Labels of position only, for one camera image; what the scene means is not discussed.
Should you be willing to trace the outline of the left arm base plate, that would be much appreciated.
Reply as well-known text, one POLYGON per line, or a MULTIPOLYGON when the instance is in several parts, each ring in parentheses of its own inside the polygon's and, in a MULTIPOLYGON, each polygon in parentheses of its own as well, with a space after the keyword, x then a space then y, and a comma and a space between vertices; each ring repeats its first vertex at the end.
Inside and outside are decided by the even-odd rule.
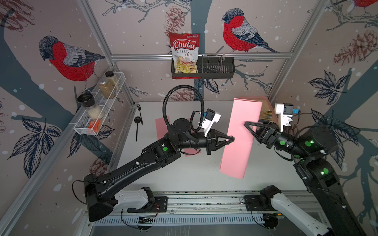
POLYGON ((140 209, 128 208, 127 213, 166 212, 167 205, 168 205, 168 197, 166 196, 154 197, 154 198, 149 198, 147 204, 140 209))

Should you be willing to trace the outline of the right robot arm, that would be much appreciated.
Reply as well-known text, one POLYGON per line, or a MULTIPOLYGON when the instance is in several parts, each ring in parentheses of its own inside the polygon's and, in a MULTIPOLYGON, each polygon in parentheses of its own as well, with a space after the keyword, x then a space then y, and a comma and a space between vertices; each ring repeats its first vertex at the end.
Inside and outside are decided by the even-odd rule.
POLYGON ((320 203, 336 236, 365 235, 346 200, 339 176, 325 159, 341 150, 341 144, 330 128, 310 126, 303 135, 296 137, 280 131, 275 123, 266 120, 245 122, 245 127, 267 148, 290 154, 290 161, 297 159, 294 164, 296 173, 320 203))

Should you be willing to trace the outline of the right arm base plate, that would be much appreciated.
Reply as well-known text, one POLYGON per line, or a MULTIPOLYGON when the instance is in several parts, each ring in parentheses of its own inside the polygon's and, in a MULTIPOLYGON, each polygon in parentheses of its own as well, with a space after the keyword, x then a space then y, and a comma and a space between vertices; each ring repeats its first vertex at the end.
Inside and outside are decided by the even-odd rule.
POLYGON ((276 211, 272 207, 271 200, 261 195, 245 195, 243 199, 247 211, 276 211))

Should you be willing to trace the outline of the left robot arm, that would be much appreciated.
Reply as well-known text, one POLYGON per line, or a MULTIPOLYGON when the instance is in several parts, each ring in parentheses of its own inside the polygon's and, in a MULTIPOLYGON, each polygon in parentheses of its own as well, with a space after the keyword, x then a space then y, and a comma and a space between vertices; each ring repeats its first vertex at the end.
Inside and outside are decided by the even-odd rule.
POLYGON ((142 150, 135 160, 102 176, 89 174, 84 177, 84 192, 89 221, 95 222, 108 216, 117 205, 115 195, 124 187, 174 162, 184 148, 204 148, 207 154, 232 143, 235 139, 217 130, 191 132, 187 119, 177 119, 167 127, 163 138, 142 150))

